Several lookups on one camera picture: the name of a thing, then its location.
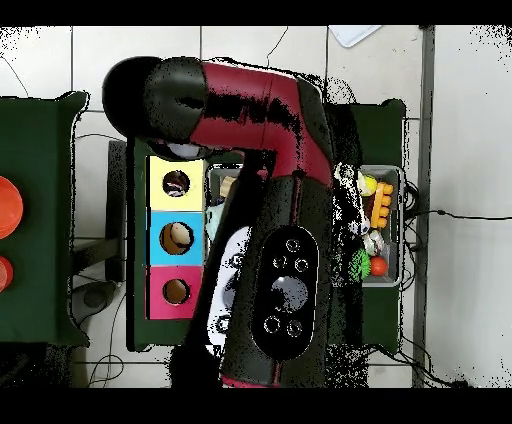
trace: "green toy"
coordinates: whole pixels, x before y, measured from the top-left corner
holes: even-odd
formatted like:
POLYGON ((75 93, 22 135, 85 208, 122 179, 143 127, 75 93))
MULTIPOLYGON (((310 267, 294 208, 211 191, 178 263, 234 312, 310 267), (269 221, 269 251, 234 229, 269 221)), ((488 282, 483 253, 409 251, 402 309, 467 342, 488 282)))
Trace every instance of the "green toy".
POLYGON ((350 261, 348 275, 353 282, 365 279, 370 275, 370 256, 364 249, 359 249, 350 261))

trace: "shape sorter box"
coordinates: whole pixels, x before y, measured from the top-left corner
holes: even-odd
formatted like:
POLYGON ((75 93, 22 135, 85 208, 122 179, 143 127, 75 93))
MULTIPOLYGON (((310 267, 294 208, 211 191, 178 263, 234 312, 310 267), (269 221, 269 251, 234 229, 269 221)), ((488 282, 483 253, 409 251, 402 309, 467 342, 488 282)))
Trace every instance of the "shape sorter box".
POLYGON ((149 265, 203 266, 204 264, 204 214, 203 212, 151 211, 149 222, 149 265), (181 223, 192 233, 192 244, 182 254, 171 255, 160 244, 160 234, 167 224, 181 223))
POLYGON ((192 319, 201 288, 201 266, 157 266, 149 269, 149 319, 192 319), (188 297, 181 304, 172 304, 164 295, 165 285, 181 280, 188 287, 188 297))
POLYGON ((204 208, 205 161, 170 162, 158 156, 149 157, 149 206, 151 210, 199 212, 204 208), (164 191, 164 178, 173 171, 184 174, 188 190, 180 197, 164 191))

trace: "orange cup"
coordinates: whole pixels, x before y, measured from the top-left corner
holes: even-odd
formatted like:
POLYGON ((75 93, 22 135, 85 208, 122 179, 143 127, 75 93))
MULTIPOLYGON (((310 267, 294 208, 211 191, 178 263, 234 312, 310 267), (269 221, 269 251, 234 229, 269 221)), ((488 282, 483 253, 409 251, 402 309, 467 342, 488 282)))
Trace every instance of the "orange cup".
POLYGON ((0 177, 0 239, 6 238, 18 227, 23 215, 23 200, 18 189, 0 177))

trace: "white paper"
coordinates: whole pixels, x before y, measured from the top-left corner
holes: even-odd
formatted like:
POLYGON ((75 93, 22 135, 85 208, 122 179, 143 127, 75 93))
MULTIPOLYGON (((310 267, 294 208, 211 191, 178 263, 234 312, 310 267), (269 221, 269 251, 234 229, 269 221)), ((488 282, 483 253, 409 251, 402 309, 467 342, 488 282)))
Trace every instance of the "white paper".
POLYGON ((338 42, 346 48, 353 47, 377 31, 382 25, 329 25, 338 42))

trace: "yellow block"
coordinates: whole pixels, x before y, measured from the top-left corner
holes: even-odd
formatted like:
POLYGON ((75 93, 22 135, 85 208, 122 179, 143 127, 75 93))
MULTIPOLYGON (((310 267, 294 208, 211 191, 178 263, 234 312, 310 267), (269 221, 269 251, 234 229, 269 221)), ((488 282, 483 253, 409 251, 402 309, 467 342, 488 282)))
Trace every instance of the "yellow block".
POLYGON ((154 211, 199 212, 204 208, 205 161, 168 162, 157 156, 149 159, 149 204, 154 211), (164 177, 180 171, 190 181, 187 192, 181 197, 169 196, 163 189, 164 177))

